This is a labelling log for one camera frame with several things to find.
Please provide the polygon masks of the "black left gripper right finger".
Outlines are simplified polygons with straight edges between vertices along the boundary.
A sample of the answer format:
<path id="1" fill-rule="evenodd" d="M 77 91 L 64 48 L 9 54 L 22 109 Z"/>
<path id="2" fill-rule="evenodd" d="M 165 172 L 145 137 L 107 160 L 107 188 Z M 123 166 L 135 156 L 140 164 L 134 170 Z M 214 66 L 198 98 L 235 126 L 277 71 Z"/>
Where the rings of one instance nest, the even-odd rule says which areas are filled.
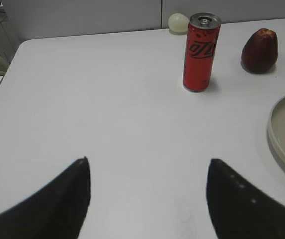
<path id="1" fill-rule="evenodd" d="M 285 239 L 285 206 L 221 159 L 210 162 L 206 200 L 220 239 Z"/>

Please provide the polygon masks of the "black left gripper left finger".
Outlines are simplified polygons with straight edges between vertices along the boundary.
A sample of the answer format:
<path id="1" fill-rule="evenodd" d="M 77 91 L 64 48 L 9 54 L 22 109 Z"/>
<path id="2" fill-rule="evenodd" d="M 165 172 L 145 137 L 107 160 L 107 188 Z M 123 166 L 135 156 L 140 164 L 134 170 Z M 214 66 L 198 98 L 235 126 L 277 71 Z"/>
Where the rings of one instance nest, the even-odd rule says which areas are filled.
<path id="1" fill-rule="evenodd" d="M 76 239 L 89 204 L 90 166 L 84 157 L 0 213 L 0 239 Z"/>

